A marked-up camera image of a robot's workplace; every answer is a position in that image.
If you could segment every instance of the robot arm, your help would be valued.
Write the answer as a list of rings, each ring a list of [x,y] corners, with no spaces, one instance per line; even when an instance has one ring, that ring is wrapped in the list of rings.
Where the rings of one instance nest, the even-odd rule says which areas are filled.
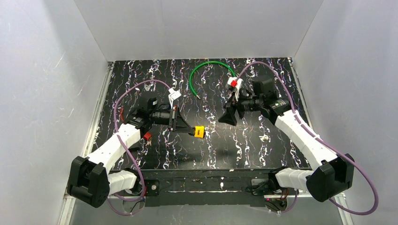
[[[101,206],[107,197],[122,190],[134,188],[137,176],[123,170],[109,174],[116,161],[125,153],[117,135],[130,148],[141,138],[148,139],[148,131],[153,124],[167,125],[172,132],[188,133],[203,138],[203,126],[191,127],[182,118],[177,106],[169,104],[158,106],[157,98],[147,94],[140,98],[138,107],[134,108],[125,119],[119,132],[107,140],[101,147],[86,158],[76,157],[71,165],[67,193],[91,206]]]
[[[289,101],[277,97],[274,80],[253,81],[253,90],[254,94],[248,90],[234,88],[232,96],[224,106],[226,112],[218,121],[236,126],[236,111],[240,118],[243,118],[247,111],[260,111],[295,143],[312,168],[312,171],[286,167],[273,170],[268,175],[268,187],[272,190],[288,187],[308,191],[320,202],[350,188],[353,165],[317,142],[301,127],[291,110]],[[304,123],[304,120],[297,116],[301,123]],[[304,125],[315,134],[307,124]]]

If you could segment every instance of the yellow block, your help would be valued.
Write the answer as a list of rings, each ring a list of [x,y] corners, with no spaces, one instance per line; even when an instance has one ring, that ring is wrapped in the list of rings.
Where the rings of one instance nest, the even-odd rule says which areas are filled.
[[[205,126],[195,126],[195,136],[203,138],[205,136]]]

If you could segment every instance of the red wire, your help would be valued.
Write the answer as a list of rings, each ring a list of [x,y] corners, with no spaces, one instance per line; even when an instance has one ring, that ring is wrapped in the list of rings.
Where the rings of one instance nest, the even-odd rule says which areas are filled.
[[[286,199],[288,194],[289,194],[289,190],[286,189],[286,195],[285,195],[285,197],[284,197],[283,199]]]
[[[124,123],[124,119],[123,119],[123,107],[120,109],[120,119],[122,120],[122,123]]]
[[[285,194],[285,190],[282,191],[281,197],[279,198],[280,200],[282,200],[282,197],[284,194]]]

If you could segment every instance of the green cable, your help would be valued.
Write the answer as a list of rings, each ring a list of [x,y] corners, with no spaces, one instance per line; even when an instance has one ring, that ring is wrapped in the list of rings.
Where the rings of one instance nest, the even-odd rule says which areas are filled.
[[[209,61],[209,62],[204,62],[204,63],[200,64],[199,66],[197,66],[197,67],[195,67],[195,68],[193,69],[193,71],[192,71],[191,74],[189,75],[189,81],[188,81],[189,88],[191,89],[192,93],[193,93],[198,99],[200,99],[200,97],[198,96],[198,94],[196,93],[196,91],[195,91],[195,90],[193,89],[193,87],[192,87],[192,76],[193,76],[193,74],[195,73],[196,70],[198,70],[199,68],[201,68],[202,66],[207,65],[207,64],[219,64],[219,65],[221,65],[221,66],[227,68],[227,69],[231,72],[232,76],[236,77],[236,74],[235,74],[235,72],[231,69],[231,67],[229,67],[227,64],[225,64],[225,63],[223,63],[223,62]]]

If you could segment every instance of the gray wall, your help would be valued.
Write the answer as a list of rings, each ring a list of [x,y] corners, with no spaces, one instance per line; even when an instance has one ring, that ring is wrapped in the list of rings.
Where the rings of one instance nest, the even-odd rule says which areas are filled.
[[[1,224],[56,224],[107,62],[72,0],[0,3]]]
[[[75,0],[108,61],[294,56],[323,0]]]
[[[375,182],[378,210],[355,224],[397,224],[398,2],[325,0],[294,61],[321,137],[350,153]],[[373,196],[355,174],[349,207]]]

